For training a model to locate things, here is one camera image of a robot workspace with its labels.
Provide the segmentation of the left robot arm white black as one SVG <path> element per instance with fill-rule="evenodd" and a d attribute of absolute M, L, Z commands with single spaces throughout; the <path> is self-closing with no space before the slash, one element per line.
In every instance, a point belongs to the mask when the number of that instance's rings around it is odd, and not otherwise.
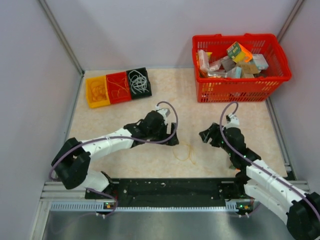
<path fill-rule="evenodd" d="M 169 114 L 167 108 L 152 110 L 145 118 L 126 124 L 113 133 L 82 141 L 72 137 L 63 144 L 51 166 L 67 190 L 82 187 L 95 190 L 102 198 L 109 198 L 114 191 L 113 180 L 103 171 L 90 170 L 90 163 L 146 143 L 178 145 L 178 122 L 168 123 Z"/>

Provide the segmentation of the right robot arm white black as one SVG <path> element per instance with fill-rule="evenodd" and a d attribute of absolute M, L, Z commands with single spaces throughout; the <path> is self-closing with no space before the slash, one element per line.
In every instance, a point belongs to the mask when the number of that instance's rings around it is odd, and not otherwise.
<path fill-rule="evenodd" d="M 261 157 L 247 147 L 238 127 L 213 123 L 199 133 L 203 143 L 223 149 L 239 172 L 233 192 L 239 198 L 252 197 L 286 225 L 296 240 L 320 238 L 320 195 L 305 192 L 273 171 Z"/>

